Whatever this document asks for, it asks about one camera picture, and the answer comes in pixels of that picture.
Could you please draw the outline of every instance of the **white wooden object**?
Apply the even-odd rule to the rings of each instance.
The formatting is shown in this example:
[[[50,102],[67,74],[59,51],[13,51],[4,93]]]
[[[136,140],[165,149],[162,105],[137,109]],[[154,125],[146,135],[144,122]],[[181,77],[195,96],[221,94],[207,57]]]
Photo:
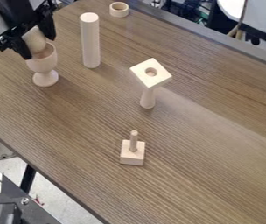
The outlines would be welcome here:
[[[110,15],[115,18],[125,18],[129,14],[130,7],[126,3],[115,2],[109,6]]]
[[[46,43],[45,50],[32,55],[26,61],[27,66],[34,72],[33,83],[39,87],[47,88],[59,80],[59,75],[53,69],[57,65],[57,52],[53,44]]]
[[[172,80],[172,75],[155,59],[148,59],[129,69],[143,85],[140,105],[151,109],[156,104],[155,89]]]
[[[138,132],[132,130],[130,140],[122,140],[120,163],[124,165],[143,165],[145,142],[138,141]]]
[[[46,37],[37,26],[29,30],[22,39],[26,42],[31,54],[41,53],[46,48]]]
[[[99,16],[93,12],[80,16],[83,64],[96,68],[101,64]]]

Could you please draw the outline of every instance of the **wooden peg on square base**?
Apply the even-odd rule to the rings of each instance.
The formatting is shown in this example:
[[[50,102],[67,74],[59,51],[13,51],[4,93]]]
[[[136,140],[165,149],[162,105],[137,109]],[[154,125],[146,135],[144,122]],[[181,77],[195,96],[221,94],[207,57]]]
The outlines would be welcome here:
[[[132,130],[130,140],[122,140],[121,160],[124,165],[143,165],[145,142],[138,141],[138,131]]]
[[[155,59],[148,59],[129,69],[143,85],[140,105],[151,109],[156,104],[155,89],[172,80],[172,75]]]

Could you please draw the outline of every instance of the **wooden table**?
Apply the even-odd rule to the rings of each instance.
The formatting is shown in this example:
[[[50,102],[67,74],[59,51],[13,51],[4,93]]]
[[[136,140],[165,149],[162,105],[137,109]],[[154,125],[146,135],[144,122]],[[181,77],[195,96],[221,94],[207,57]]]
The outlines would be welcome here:
[[[53,87],[35,87],[20,56],[0,52],[0,138],[104,222],[266,223],[266,64],[134,10],[111,17],[110,2],[56,13]],[[101,18],[94,70],[81,64],[87,11]],[[129,67],[150,57],[173,81],[146,110]],[[144,167],[119,164],[133,129]]]

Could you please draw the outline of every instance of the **small wooden cylinder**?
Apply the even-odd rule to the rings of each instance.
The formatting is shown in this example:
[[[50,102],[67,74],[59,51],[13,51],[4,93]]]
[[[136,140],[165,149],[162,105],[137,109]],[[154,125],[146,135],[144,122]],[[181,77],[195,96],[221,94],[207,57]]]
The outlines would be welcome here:
[[[101,64],[99,16],[93,12],[80,16],[83,65],[96,68]]]
[[[145,109],[152,109],[155,107],[156,99],[153,89],[145,89],[140,99],[140,105]]]
[[[137,151],[138,131],[132,130],[129,138],[129,150],[132,152]]]

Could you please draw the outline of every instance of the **white plastic part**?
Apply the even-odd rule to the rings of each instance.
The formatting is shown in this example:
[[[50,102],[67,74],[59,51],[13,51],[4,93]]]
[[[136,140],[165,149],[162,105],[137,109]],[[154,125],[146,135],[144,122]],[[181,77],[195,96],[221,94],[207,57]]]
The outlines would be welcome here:
[[[39,87],[47,88],[59,80],[59,75],[53,69],[57,65],[57,52],[54,45],[46,43],[45,50],[34,54],[32,59],[26,61],[27,66],[34,72],[33,83]]]
[[[93,12],[80,16],[83,65],[96,68],[101,64],[99,16]]]
[[[130,7],[126,3],[115,2],[109,6],[110,15],[115,18],[125,18],[129,14]]]
[[[41,53],[46,48],[46,37],[37,26],[29,30],[22,39],[32,54]]]
[[[155,59],[148,59],[129,69],[143,85],[140,105],[151,109],[156,104],[155,89],[172,80],[172,75]]]

